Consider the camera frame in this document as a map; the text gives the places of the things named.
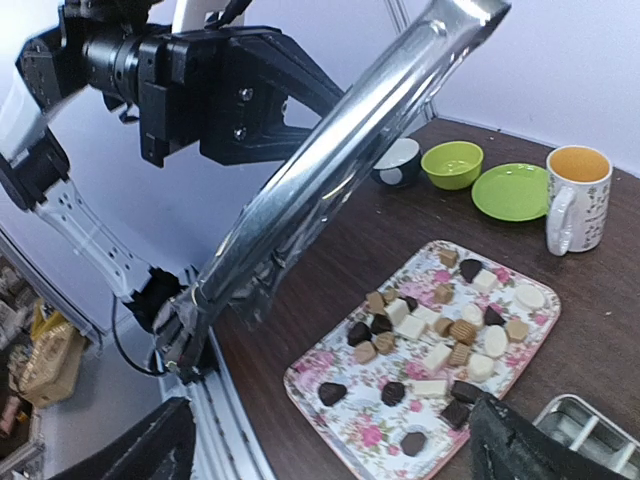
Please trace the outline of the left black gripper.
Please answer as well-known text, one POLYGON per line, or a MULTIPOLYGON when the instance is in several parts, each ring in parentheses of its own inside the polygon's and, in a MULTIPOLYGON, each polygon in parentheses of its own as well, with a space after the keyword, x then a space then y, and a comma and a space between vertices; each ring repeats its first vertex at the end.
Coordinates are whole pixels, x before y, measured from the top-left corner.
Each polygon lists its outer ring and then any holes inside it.
POLYGON ((293 38, 271 27, 158 34, 140 44, 138 60, 141 156, 159 168, 194 143, 225 166, 287 160, 310 129, 250 130, 235 120, 282 120, 290 98, 324 117, 344 95, 293 38))

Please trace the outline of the metal serving tongs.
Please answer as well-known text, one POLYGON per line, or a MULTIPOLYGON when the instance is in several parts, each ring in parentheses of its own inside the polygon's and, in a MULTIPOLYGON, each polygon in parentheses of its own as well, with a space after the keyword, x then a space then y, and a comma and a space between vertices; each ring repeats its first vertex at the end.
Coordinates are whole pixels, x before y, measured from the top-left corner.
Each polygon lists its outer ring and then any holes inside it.
POLYGON ((155 324, 164 367, 197 365, 227 305, 261 321, 288 271, 454 70, 496 30, 506 1, 431 1, 243 208, 194 283, 155 324))

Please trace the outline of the pink divided tin box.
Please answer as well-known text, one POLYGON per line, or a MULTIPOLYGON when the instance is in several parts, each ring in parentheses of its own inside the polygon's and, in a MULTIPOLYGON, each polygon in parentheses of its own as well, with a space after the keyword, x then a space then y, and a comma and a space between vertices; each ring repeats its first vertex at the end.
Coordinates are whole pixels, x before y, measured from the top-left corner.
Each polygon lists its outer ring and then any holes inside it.
POLYGON ((581 397, 555 397, 533 424, 571 451, 627 479, 639 478, 639 440, 581 397))

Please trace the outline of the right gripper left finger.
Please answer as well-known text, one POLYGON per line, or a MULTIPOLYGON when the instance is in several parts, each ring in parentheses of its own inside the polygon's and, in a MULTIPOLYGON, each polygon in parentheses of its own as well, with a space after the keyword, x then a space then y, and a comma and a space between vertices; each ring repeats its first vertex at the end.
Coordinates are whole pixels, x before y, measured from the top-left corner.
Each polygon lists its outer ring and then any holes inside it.
POLYGON ((190 401, 171 397, 114 442, 57 479, 189 479, 196 445, 190 401))

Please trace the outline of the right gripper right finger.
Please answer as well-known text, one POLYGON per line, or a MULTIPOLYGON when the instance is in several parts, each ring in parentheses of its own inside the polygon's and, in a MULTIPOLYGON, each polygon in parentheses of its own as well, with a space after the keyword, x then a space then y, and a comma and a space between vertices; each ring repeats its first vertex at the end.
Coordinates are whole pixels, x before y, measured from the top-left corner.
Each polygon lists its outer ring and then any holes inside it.
POLYGON ((553 440, 490 394, 469 417, 473 479, 627 479, 553 440))

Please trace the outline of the floral pink tray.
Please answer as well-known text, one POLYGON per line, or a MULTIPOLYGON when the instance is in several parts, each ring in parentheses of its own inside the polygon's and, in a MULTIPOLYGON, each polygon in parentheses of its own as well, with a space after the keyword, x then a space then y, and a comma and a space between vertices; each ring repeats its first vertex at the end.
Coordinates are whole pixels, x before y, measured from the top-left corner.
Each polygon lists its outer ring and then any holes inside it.
MULTIPOLYGON (((381 286, 415 298, 437 318, 456 321, 467 304, 494 308, 507 322, 528 325, 527 336, 510 344, 480 388, 502 398, 521 376, 561 313, 558 294, 516 270, 447 240, 424 245, 381 286)), ((465 366, 426 360, 451 337, 427 327, 417 340, 397 337, 394 350, 366 364, 357 362, 347 334, 373 319, 357 306, 284 375, 293 404, 358 479, 430 479, 467 442, 467 428, 452 429, 441 417, 449 395, 416 395, 417 381, 453 383, 465 366)))

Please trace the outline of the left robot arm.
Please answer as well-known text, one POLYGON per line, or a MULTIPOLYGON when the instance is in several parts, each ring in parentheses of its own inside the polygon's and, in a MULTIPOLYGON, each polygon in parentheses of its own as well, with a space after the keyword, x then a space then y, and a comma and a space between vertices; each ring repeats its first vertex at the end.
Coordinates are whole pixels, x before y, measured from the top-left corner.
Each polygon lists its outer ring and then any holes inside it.
POLYGON ((148 1, 64 1, 3 85, 1 190, 29 222, 18 250, 98 325, 115 296, 147 332, 255 180, 307 137, 295 99, 327 115, 341 89, 289 36, 216 20, 148 19, 148 1))

